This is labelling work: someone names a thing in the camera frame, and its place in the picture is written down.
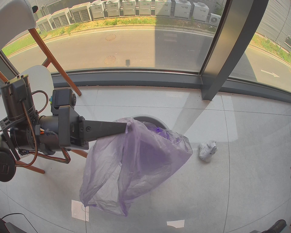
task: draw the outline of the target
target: chair backrest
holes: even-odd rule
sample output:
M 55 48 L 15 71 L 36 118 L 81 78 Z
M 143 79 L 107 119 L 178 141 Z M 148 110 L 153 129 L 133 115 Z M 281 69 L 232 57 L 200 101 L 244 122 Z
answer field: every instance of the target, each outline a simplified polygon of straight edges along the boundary
M 18 34 L 36 27 L 28 0 L 0 0 L 0 49 Z

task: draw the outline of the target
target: curb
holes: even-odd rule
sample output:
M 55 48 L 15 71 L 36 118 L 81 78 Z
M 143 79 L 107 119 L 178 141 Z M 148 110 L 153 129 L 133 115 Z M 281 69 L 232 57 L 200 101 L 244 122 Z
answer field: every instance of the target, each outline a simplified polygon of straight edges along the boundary
M 260 48 L 258 46 L 255 46 L 255 45 L 249 45 L 249 47 L 252 48 L 252 49 L 259 50 L 259 51 L 261 51 L 261 52 L 263 52 L 263 53 L 265 53 L 265 54 L 267 54 L 267 55 L 269 55 L 269 56 L 271 56 L 273 58 L 276 58 L 276 59 L 280 60 L 280 62 L 284 63 L 285 65 L 287 65 L 287 66 L 289 66 L 291 68 L 291 64 L 286 62 L 284 59 L 280 58 L 279 56 L 277 56 L 277 55 L 275 55 L 275 54 L 273 54 L 273 53 L 271 53 L 271 52 L 269 52 L 267 50 L 264 50 L 264 49 L 262 49 L 262 48 Z
M 55 36 L 55 37 L 52 37 L 52 38 L 48 38 L 48 39 L 44 39 L 43 41 L 46 41 L 46 42 L 51 42 L 51 41 L 54 41 L 56 39 L 59 39 L 59 38 L 65 38 L 65 37 L 69 37 L 69 36 L 74 36 L 74 35 L 79 35 L 79 34 L 83 34 L 84 32 L 87 32 L 87 31 L 98 31 L 99 29 L 107 29 L 107 28 L 115 28 L 115 27 L 127 27 L 127 26 L 137 26 L 137 27 L 144 27 L 144 26 L 150 26 L 151 28 L 160 28 L 160 29 L 176 29 L 176 30 L 181 30 L 181 31 L 189 31 L 189 32 L 199 32 L 199 33 L 203 33 L 205 35 L 208 35 L 208 36 L 214 36 L 215 33 L 211 33 L 209 31 L 205 31 L 205 30 L 199 30 L 199 29 L 193 29 L 193 28 L 190 28 L 190 27 L 180 27 L 180 26 L 170 26 L 170 25 L 152 25 L 152 24 L 127 24 L 127 25 L 113 25 L 113 26 L 103 26 L 103 27 L 98 27 L 98 28 L 88 28 L 88 29 L 84 29 L 84 30 L 80 30 L 80 31 L 75 31 L 75 32 L 71 32 L 70 35 L 68 33 L 65 33 L 65 34 L 62 34 L 60 36 Z M 32 45 L 28 45 L 12 54 L 10 54 L 9 56 L 7 56 L 7 58 L 11 58 L 21 52 L 24 52 L 28 49 L 31 49 L 31 48 L 34 48 L 34 47 L 37 47 L 38 45 L 36 43 L 32 44 Z

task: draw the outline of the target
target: trash bag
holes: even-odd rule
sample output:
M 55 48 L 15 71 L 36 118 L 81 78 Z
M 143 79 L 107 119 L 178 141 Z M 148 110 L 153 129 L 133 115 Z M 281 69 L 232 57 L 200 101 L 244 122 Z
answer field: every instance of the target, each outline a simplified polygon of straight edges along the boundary
M 199 152 L 200 159 L 206 162 L 210 162 L 211 157 L 217 151 L 216 141 L 208 141 L 205 143 L 200 143 L 199 148 L 200 148 L 200 152 Z
M 133 200 L 173 175 L 192 155 L 187 137 L 133 118 L 123 134 L 99 138 L 85 165 L 80 200 L 127 216 Z

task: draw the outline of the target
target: white arrow road marking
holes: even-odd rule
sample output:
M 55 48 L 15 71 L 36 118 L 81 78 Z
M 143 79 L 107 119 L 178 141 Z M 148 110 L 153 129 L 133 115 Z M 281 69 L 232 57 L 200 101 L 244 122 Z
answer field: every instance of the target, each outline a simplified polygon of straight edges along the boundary
M 274 74 L 274 73 L 270 73 L 270 72 L 268 72 L 268 71 L 265 71 L 265 70 L 261 70 L 262 72 L 265 72 L 265 73 L 267 73 L 267 74 L 271 74 L 271 75 L 273 75 L 275 78 L 280 78 L 280 76 L 278 76 L 278 75 L 276 75 L 276 74 Z

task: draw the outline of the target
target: manhole cover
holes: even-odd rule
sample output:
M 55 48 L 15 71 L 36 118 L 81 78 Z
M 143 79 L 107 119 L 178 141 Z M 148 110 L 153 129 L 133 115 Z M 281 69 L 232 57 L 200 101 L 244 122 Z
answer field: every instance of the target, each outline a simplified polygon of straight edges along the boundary
M 104 62 L 105 64 L 107 65 L 110 65 L 110 64 L 113 64 L 116 60 L 116 57 L 115 56 L 109 56 L 107 58 L 105 58 Z
M 107 37 L 106 37 L 106 40 L 114 40 L 116 38 L 116 35 L 108 35 Z

